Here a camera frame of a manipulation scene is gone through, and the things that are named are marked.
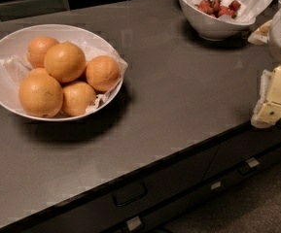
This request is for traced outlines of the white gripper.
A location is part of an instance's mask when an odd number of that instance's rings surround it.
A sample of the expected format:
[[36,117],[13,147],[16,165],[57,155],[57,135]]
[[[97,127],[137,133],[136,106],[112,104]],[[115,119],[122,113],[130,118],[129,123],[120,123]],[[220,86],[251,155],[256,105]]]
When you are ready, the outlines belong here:
[[[281,7],[269,20],[256,29],[248,42],[254,45],[266,45],[271,54],[281,61]],[[281,119],[281,65],[272,71],[264,70],[260,83],[260,99],[258,100],[251,124],[256,128],[268,128]]]

